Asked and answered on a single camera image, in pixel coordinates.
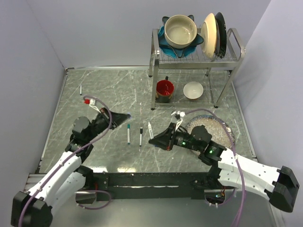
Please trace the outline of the white marker long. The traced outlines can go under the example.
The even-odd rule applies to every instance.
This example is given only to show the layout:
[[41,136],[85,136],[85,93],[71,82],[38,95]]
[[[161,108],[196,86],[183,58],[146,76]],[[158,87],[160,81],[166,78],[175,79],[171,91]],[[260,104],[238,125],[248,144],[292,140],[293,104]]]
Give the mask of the white marker long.
[[150,139],[153,139],[154,136],[153,136],[152,126],[151,126],[150,122],[148,122],[148,131],[149,131]]

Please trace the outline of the white marker green end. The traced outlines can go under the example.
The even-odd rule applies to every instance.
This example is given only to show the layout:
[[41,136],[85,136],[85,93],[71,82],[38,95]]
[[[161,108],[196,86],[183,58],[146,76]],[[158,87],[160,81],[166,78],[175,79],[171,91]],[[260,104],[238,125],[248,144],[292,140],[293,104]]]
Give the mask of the white marker green end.
[[130,145],[130,124],[127,125],[127,144]]

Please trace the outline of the white marker black tip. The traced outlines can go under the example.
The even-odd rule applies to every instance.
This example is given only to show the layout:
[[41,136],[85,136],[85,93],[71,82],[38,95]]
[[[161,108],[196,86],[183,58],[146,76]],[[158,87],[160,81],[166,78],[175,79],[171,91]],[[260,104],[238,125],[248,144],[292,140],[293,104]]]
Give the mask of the white marker black tip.
[[143,127],[140,127],[140,134],[139,134],[139,147],[142,147],[142,141],[143,141]]

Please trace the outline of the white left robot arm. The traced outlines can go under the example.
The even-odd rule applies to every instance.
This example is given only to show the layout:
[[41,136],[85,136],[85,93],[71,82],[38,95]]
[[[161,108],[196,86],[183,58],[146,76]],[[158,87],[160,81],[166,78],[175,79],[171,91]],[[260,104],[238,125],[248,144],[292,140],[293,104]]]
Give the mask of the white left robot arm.
[[27,192],[13,198],[11,225],[14,227],[48,227],[55,212],[78,190],[94,191],[97,183],[93,170],[83,166],[90,155],[92,141],[114,130],[130,118],[101,108],[90,121],[79,117],[73,123],[70,141],[52,169]]

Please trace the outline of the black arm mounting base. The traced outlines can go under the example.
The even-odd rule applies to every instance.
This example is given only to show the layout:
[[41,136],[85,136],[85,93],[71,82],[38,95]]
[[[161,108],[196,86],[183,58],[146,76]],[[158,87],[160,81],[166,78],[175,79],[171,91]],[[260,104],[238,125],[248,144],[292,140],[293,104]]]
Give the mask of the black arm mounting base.
[[85,190],[101,190],[114,200],[191,198],[201,200],[205,192],[232,189],[222,186],[206,172],[185,173],[94,173]]

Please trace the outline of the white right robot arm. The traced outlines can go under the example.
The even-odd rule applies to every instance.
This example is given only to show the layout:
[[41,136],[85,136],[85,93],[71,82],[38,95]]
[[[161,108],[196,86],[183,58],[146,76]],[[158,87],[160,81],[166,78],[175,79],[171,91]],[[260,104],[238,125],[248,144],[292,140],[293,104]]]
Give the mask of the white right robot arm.
[[176,129],[171,123],[149,143],[170,151],[173,146],[198,151],[198,158],[211,166],[207,183],[212,188],[220,185],[245,189],[267,199],[277,209],[291,213],[300,188],[292,169],[267,166],[212,141],[205,126],[196,126],[190,133]]

